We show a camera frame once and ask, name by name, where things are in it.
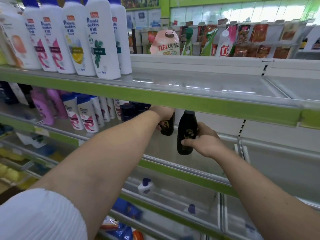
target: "forearm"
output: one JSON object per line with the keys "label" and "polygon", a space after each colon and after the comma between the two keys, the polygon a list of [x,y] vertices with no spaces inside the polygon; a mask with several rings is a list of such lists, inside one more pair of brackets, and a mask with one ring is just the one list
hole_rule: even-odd
{"label": "forearm", "polygon": [[216,161],[265,240],[311,240],[320,236],[319,214],[283,191],[237,154],[224,150]]}
{"label": "forearm", "polygon": [[33,188],[68,198],[82,214],[93,239],[130,172],[138,165],[160,117],[147,111],[84,143]]}

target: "ribbed white sleeve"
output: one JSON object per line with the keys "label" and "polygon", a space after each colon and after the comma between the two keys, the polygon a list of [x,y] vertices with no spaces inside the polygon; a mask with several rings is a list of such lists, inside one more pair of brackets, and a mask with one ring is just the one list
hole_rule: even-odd
{"label": "ribbed white sleeve", "polygon": [[64,196],[31,189],[0,206],[1,240],[87,240],[80,211]]}

